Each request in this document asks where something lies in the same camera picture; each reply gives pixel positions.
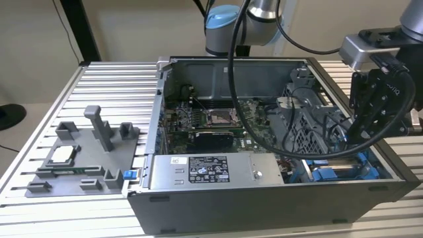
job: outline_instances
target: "black stand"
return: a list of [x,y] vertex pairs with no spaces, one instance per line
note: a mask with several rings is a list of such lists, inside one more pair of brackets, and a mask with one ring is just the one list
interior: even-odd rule
[[0,130],[6,130],[25,120],[27,116],[26,108],[19,104],[0,106]]

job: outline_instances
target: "white tag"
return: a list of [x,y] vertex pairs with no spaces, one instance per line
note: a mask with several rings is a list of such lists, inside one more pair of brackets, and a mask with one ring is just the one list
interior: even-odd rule
[[71,157],[74,153],[74,146],[61,146],[57,148],[51,160],[55,163],[65,163]]
[[189,161],[187,157],[171,157],[171,164],[174,165],[186,165]]

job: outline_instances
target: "floor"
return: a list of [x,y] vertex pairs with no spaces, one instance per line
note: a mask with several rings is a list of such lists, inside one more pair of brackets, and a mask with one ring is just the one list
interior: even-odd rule
[[[17,150],[21,150],[26,144],[53,104],[37,103],[22,105],[27,109],[26,119],[13,128],[0,131],[0,144]],[[17,155],[17,152],[0,148],[0,177],[3,176]]]

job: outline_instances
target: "light blue robot joint cap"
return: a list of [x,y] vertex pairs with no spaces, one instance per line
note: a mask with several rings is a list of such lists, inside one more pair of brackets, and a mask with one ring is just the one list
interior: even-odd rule
[[211,9],[207,18],[206,28],[217,29],[232,24],[238,16],[240,6],[221,5]]

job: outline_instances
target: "black cable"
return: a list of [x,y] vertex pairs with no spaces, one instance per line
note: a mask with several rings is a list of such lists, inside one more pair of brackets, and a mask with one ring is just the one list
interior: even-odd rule
[[63,27],[65,27],[65,30],[66,30],[66,32],[67,32],[69,42],[70,42],[71,49],[73,49],[73,52],[74,52],[74,55],[75,55],[75,57],[77,57],[77,61],[78,61],[78,64],[79,64],[81,60],[79,60],[79,57],[78,57],[77,52],[75,52],[75,49],[74,49],[70,32],[69,32],[69,29],[67,29],[67,27],[66,27],[65,21],[63,21],[63,19],[62,19],[62,16],[61,16],[61,13],[59,13],[59,10],[58,10],[58,6],[57,6],[55,0],[53,0],[53,2],[54,2],[54,5],[55,5],[55,10],[57,10],[57,13],[58,13],[58,16],[59,16],[59,19],[61,19],[61,23],[62,23],[62,25],[63,25]]
[[[277,4],[277,16],[280,16],[280,6],[281,6],[281,0],[278,0],[278,4]],[[278,28],[280,28],[280,31],[281,31],[284,37],[290,41],[290,43],[293,45],[296,45],[298,48],[301,48],[306,52],[317,54],[317,55],[330,55],[330,54],[334,54],[334,53],[340,52],[341,48],[337,48],[337,49],[334,49],[332,51],[316,51],[316,50],[302,46],[298,42],[296,42],[296,40],[286,33],[286,31],[285,31],[285,29],[282,27],[282,23],[281,23],[281,18],[280,17],[277,17],[277,25],[278,25]]]
[[[313,88],[302,86],[302,87],[298,87],[298,88],[294,89],[292,95],[294,94],[294,92],[296,92],[298,89],[309,89],[309,90],[312,90],[316,94],[318,94],[317,91],[316,91]],[[314,111],[314,109],[312,110],[312,113],[310,113],[312,118],[314,119],[314,121],[318,123],[320,126],[324,126],[324,123],[320,122],[320,120],[317,119],[316,115],[313,114],[313,111]]]
[[181,87],[179,87],[179,99],[181,99],[181,100],[187,99],[187,98],[183,98],[183,89],[185,89],[185,87],[187,87],[187,86],[189,86],[189,88],[190,88],[190,87],[193,87],[193,84],[186,83],[186,84],[181,85]]
[[194,3],[197,4],[197,6],[198,6],[198,8],[199,8],[199,10],[201,10],[202,16],[206,17],[206,11],[205,11],[205,7],[203,7],[203,5],[202,5],[201,0],[193,0],[193,1],[194,1]]
[[206,25],[207,25],[207,18],[210,17],[210,12],[211,12],[211,0],[207,0],[206,3],[206,14],[205,14],[205,35],[206,35]]
[[238,37],[238,31],[241,28],[241,23],[245,17],[245,14],[248,12],[248,7],[250,4],[252,0],[245,0],[240,15],[236,20],[236,26],[234,26],[234,31],[233,31],[233,37],[232,37],[232,44],[230,44],[230,51],[229,51],[229,68],[228,68],[228,73],[229,73],[229,86],[230,86],[230,91],[232,91],[232,98],[233,98],[233,103],[237,109],[238,117],[245,125],[245,128],[252,135],[253,139],[257,141],[260,145],[269,151],[290,157],[293,159],[300,159],[300,160],[329,160],[329,159],[337,159],[345,156],[349,156],[352,154],[356,154],[361,152],[362,150],[368,149],[372,145],[374,145],[381,139],[384,139],[385,134],[392,130],[392,127],[398,123],[400,120],[404,119],[404,116],[409,109],[412,108],[412,105],[414,103],[414,98],[417,94],[417,89],[416,89],[416,83],[409,75],[408,72],[400,72],[397,75],[401,78],[401,81],[406,84],[405,87],[405,101],[401,107],[401,110],[398,111],[398,114],[394,116],[392,121],[388,123],[386,127],[361,145],[356,146],[354,148],[350,148],[349,150],[333,153],[333,154],[297,154],[285,150],[281,150],[272,145],[266,143],[266,141],[258,137],[256,134],[249,121],[246,119],[245,112],[242,110],[242,107],[238,102],[238,95],[237,95],[237,89],[236,89],[236,80],[234,80],[234,53],[236,53],[236,47],[237,47],[237,37]]
[[280,107],[278,104],[269,105],[269,106],[265,107],[265,111],[268,112],[268,111],[270,111],[270,110],[277,109],[278,107]]
[[14,151],[14,152],[18,152],[18,153],[19,153],[19,150],[15,150],[15,149],[13,149],[13,148],[9,148],[9,147],[6,147],[6,146],[3,146],[3,145],[0,145],[0,148],[7,149],[7,150],[11,150],[11,151]]
[[342,124],[344,122],[346,122],[348,120],[350,120],[352,118],[346,118],[346,119],[342,119],[340,122],[336,122],[336,125],[333,125],[329,129],[329,134],[328,134],[328,137],[326,137],[326,140],[330,141],[332,139],[332,134],[333,134],[333,131],[336,129],[336,127],[341,126],[346,131],[349,130],[348,127]]
[[294,100],[293,100],[293,93],[292,93],[292,108],[293,108],[293,112],[292,112],[290,124],[289,124],[288,131],[286,131],[286,134],[285,134],[284,139],[282,139],[282,148],[286,151],[288,151],[288,149],[286,149],[286,140],[288,140],[289,135],[292,133],[292,130],[293,130],[293,127],[294,127],[294,120],[296,120],[296,104],[294,104]]

